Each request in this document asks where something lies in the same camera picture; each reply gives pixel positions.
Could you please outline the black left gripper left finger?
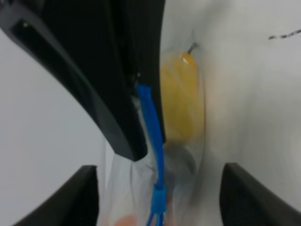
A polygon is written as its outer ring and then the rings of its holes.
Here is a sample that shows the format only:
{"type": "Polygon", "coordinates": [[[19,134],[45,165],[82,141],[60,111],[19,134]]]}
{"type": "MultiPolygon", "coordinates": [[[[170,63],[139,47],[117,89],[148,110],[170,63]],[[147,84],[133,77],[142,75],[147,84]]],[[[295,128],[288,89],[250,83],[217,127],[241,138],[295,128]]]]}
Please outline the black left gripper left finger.
{"type": "Polygon", "coordinates": [[[95,226],[99,214],[96,166],[85,165],[16,226],[95,226]]]}

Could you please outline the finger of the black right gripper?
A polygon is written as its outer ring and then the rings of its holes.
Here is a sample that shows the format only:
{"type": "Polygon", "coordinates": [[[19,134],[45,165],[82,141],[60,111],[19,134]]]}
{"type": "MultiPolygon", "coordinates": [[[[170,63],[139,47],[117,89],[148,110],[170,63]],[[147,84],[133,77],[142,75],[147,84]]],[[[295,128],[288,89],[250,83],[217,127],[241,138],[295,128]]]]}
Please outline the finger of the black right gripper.
{"type": "Polygon", "coordinates": [[[112,0],[113,55],[117,73],[110,83],[112,144],[144,144],[141,124],[130,99],[136,84],[151,87],[151,97],[164,130],[159,78],[159,50],[165,2],[112,0]]]}
{"type": "Polygon", "coordinates": [[[104,0],[3,0],[1,30],[79,102],[114,153],[147,154],[104,0]]]}

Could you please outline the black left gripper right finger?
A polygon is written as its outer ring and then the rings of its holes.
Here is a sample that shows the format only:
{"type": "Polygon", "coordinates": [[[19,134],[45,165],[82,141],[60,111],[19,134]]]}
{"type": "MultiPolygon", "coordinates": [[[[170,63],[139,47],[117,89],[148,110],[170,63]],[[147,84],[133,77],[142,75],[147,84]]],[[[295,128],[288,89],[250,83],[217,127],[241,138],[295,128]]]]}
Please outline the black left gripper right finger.
{"type": "Polygon", "coordinates": [[[299,226],[301,213],[237,163],[222,171],[220,212],[224,226],[299,226]]]}

